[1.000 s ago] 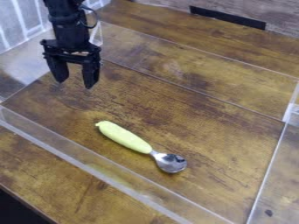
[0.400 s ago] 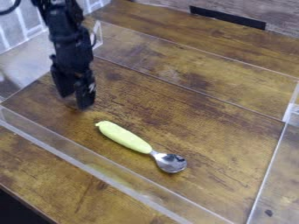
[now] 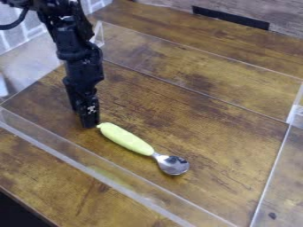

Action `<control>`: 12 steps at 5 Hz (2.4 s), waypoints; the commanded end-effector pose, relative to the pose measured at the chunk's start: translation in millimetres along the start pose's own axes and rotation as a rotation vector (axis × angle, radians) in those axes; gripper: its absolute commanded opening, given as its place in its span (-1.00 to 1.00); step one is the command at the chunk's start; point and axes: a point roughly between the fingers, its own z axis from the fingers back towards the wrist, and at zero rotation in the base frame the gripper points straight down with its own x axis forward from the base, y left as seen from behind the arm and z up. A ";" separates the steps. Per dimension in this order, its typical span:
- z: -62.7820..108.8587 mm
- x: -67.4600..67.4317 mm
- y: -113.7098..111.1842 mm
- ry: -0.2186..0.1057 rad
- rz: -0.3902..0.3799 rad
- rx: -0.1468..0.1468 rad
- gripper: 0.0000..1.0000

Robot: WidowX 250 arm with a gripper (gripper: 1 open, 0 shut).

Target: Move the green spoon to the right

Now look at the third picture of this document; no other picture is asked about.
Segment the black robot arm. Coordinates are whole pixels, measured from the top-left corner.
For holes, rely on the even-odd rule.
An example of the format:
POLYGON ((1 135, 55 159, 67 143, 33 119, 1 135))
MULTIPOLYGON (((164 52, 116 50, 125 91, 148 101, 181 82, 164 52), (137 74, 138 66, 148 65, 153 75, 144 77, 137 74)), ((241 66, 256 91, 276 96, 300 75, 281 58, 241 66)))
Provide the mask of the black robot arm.
POLYGON ((57 47, 57 58, 63 61, 62 79, 71 110, 83 128, 98 124, 97 83, 104 79, 102 52, 90 41, 91 25, 79 0, 0 0, 1 4, 21 9, 14 22, 0 25, 0 30, 14 28, 29 11, 35 12, 57 47))

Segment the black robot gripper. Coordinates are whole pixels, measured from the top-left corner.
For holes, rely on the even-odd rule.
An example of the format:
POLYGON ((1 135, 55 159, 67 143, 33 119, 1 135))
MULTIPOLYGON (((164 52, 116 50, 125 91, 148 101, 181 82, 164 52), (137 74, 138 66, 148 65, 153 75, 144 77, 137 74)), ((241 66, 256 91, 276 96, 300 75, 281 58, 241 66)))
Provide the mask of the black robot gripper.
POLYGON ((63 61, 66 76, 62 79, 67 100, 77 111, 85 129, 98 124, 98 98, 95 84, 104 79, 102 53, 91 42, 57 42, 57 58, 63 61), (78 96, 77 89, 93 89, 78 96))

